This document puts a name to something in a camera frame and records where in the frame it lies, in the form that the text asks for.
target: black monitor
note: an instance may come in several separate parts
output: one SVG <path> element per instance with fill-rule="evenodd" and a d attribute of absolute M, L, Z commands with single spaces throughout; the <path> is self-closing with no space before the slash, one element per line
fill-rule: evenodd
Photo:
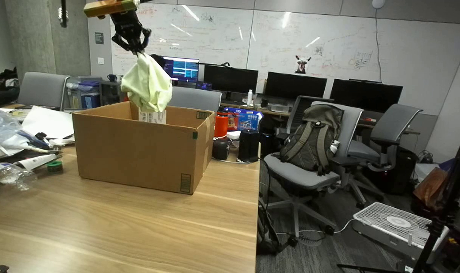
<path fill-rule="evenodd" d="M 264 94 L 291 100 L 298 96 L 322 98 L 326 82 L 324 78 L 269 72 Z"/>
<path fill-rule="evenodd" d="M 249 69 L 236 69 L 233 67 L 204 66 L 204 82 L 211 83 L 213 90 L 248 93 L 257 86 L 259 72 Z"/>
<path fill-rule="evenodd" d="M 400 100 L 403 86 L 384 85 L 362 80 L 334 80 L 334 103 L 384 113 Z"/>
<path fill-rule="evenodd" d="M 171 80 L 195 83 L 198 81 L 199 60 L 176 57 L 163 57 L 166 60 L 164 71 Z"/>

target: backpack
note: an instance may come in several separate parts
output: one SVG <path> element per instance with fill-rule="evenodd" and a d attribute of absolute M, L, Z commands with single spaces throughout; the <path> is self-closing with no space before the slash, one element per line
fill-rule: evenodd
<path fill-rule="evenodd" d="M 276 255 L 286 247 L 297 244 L 295 237 L 289 237 L 286 243 L 281 244 L 273 228 L 273 220 L 265 209 L 265 204 L 259 197 L 259 217 L 257 219 L 257 255 Z"/>
<path fill-rule="evenodd" d="M 280 161 L 292 163 L 318 175 L 330 173 L 330 147 L 341 132 L 344 111 L 329 104 L 312 105 L 304 111 L 303 124 L 280 150 Z"/>

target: orange water bottle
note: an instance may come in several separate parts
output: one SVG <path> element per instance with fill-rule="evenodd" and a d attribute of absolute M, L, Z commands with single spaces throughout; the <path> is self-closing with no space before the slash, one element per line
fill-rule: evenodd
<path fill-rule="evenodd" d="M 224 138 L 228 132 L 228 111 L 224 107 L 219 107 L 216 112 L 215 137 Z"/>

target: light green cloth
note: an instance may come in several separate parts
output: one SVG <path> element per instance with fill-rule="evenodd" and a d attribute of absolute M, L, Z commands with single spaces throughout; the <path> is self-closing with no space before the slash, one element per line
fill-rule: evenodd
<path fill-rule="evenodd" d="M 171 77 L 145 53 L 122 78 L 122 92 L 143 112 L 162 112 L 173 96 Z"/>

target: white fan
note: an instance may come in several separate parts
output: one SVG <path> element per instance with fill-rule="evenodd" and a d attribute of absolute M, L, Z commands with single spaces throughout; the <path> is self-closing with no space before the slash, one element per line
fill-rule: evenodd
<path fill-rule="evenodd" d="M 427 227 L 431 220 L 380 202 L 371 204 L 353 215 L 353 228 L 358 233 L 386 244 L 403 254 L 418 259 L 429 238 Z M 449 229 L 444 228 L 434 246 L 433 253 L 440 247 Z"/>

